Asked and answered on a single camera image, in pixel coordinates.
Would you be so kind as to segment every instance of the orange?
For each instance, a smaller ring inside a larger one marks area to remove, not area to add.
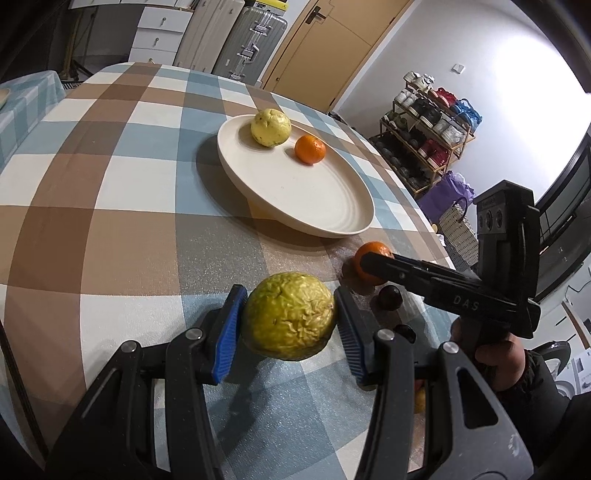
[[[375,252],[377,254],[384,255],[386,257],[391,257],[392,251],[390,250],[390,248],[386,244],[383,244],[382,242],[368,242],[366,244],[361,245],[361,247],[359,247],[359,249],[357,250],[357,253],[355,254],[355,257],[353,259],[353,264],[355,265],[355,270],[357,272],[357,275],[359,275],[359,277],[361,278],[361,280],[363,280],[365,283],[368,283],[370,285],[382,285],[382,284],[386,283],[385,280],[382,280],[381,278],[378,278],[378,277],[374,277],[373,275],[369,275],[369,274],[365,273],[363,270],[361,270],[361,265],[360,265],[361,257],[369,252]]]
[[[326,145],[314,135],[304,135],[295,142],[295,156],[303,163],[313,165],[326,155]]]

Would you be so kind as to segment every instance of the plaid tablecloth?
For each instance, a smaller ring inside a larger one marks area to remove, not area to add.
[[[64,97],[57,73],[31,73],[0,84],[10,95],[0,109],[0,172],[29,132]]]
[[[338,150],[368,185],[371,228],[344,239],[296,232],[250,205],[225,175],[216,133],[231,116],[273,107]],[[292,100],[177,67],[119,64],[68,94],[0,176],[0,315],[41,428],[53,444],[86,388],[127,339],[166,342],[220,306],[234,283],[252,290],[280,271],[346,284],[364,309],[373,287],[349,258],[379,240],[449,265],[396,175],[355,131]],[[422,341],[449,336],[450,315],[405,293],[378,319]],[[11,395],[0,374],[2,415]],[[157,388],[158,461],[166,466]],[[207,388],[227,479],[351,478],[373,393],[358,389],[335,330],[303,362],[238,348],[226,381]]]

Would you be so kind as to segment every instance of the white plate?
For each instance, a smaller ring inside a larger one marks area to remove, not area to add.
[[[217,150],[232,183],[280,222],[305,233],[338,238],[369,228],[374,201],[357,172],[326,145],[324,160],[305,165],[294,154],[296,141],[309,132],[292,125],[289,139],[262,147],[251,135],[254,115],[224,122]]]

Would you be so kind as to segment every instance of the wrinkled yellow fruit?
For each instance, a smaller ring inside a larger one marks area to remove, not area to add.
[[[297,361],[320,352],[335,324],[335,300],[318,278],[300,272],[277,273],[248,297],[241,335],[256,353]]]
[[[264,147],[276,147],[291,134],[291,122],[286,114],[267,108],[258,112],[251,121],[252,137]]]

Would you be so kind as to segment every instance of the purple bag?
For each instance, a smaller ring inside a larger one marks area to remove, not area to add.
[[[467,210],[474,196],[474,190],[466,183],[464,177],[450,170],[423,195],[418,201],[418,206],[431,223],[437,223],[441,215],[458,200],[459,205]]]

